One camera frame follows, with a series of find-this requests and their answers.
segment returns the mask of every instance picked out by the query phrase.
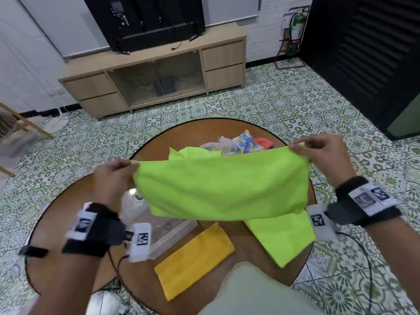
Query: orange cloth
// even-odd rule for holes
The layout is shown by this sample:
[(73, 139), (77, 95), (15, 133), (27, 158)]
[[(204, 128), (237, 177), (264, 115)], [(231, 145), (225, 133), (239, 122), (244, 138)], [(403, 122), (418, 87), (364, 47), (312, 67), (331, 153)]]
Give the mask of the orange cloth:
[(234, 245), (217, 222), (204, 230), (156, 265), (166, 299), (174, 299), (234, 252)]
[(274, 146), (274, 143), (267, 138), (253, 138), (253, 141), (265, 150), (271, 149)]

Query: round wooden table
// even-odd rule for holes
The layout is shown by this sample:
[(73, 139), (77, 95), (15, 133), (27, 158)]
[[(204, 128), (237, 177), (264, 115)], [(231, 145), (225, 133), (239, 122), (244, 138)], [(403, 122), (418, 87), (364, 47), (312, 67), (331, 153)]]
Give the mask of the round wooden table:
[[(172, 127), (144, 144), (131, 158), (139, 161), (167, 160), (169, 148), (181, 150), (184, 147), (198, 147), (207, 142), (217, 142), (219, 137), (234, 138), (245, 130), (253, 137), (263, 137), (274, 142), (274, 148), (284, 147), (275, 135), (253, 124), (226, 118), (209, 118), (187, 122)], [(315, 203), (310, 180), (308, 180), (308, 204)], [(26, 274), (29, 283), (42, 293), (54, 275), (61, 258), (61, 248), (65, 242), (66, 231), (75, 223), (76, 215), (85, 202), (91, 200), (92, 176), (76, 181), (63, 191), (47, 208), (31, 234), (29, 244), (49, 249), (43, 259), (26, 258)], [(236, 252), (225, 259), (211, 272), (193, 286), (167, 302), (162, 286), (154, 271), (157, 264), (184, 244), (213, 224), (212, 221), (199, 221), (191, 233), (167, 250), (156, 260), (139, 263), (121, 262), (119, 274), (132, 296), (147, 307), (163, 315), (197, 314), (216, 296), (220, 284), (232, 267), (240, 261), (249, 261), (258, 266), (273, 279), (290, 286), (302, 270), (310, 252), (309, 245), (284, 268), (278, 267), (245, 224), (238, 222), (219, 222), (235, 246)], [(111, 249), (113, 261), (125, 254), (121, 245)], [(100, 290), (115, 278), (116, 273), (108, 256), (102, 259), (93, 291)]]

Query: drawer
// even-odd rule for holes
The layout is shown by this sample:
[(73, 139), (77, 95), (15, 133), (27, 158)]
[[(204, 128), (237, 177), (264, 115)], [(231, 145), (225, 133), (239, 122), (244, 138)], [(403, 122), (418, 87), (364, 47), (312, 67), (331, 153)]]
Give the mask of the drawer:
[(231, 86), (237, 86), (244, 82), (244, 65), (238, 64), (218, 70), (206, 72), (207, 88), (216, 91)]
[(85, 100), (115, 92), (114, 87), (105, 74), (70, 80), (64, 83), (64, 87), (76, 100)]
[(244, 42), (204, 49), (203, 61), (205, 70), (213, 70), (244, 62)]
[(128, 110), (117, 93), (82, 100), (79, 103), (93, 117), (102, 117)]

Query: green towel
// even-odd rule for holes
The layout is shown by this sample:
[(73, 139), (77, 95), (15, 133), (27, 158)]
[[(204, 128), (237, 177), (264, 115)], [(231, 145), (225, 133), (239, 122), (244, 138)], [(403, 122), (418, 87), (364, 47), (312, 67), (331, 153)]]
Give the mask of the green towel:
[(316, 239), (306, 211), (245, 224), (281, 268)]
[(171, 160), (141, 162), (134, 182), (155, 216), (241, 221), (299, 213), (308, 159), (288, 147), (220, 157), (188, 147)]

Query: wooden cabinet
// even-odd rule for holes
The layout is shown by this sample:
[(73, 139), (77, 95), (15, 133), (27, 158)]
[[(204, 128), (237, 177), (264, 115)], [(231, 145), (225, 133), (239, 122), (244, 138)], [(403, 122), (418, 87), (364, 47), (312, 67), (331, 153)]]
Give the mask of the wooden cabinet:
[(80, 105), (93, 117), (103, 117), (127, 110), (117, 93), (83, 100), (80, 101)]
[(104, 73), (63, 83), (66, 90), (77, 100), (114, 93), (115, 89)]
[(166, 44), (121, 55), (71, 59), (60, 83), (93, 117), (208, 94), (245, 81), (246, 31), (212, 26), (176, 49)]
[(219, 68), (206, 72), (207, 87), (209, 91), (216, 91), (243, 82), (244, 67), (242, 64)]
[(225, 66), (240, 64), (244, 61), (244, 42), (212, 47), (203, 50), (204, 68), (206, 71)]

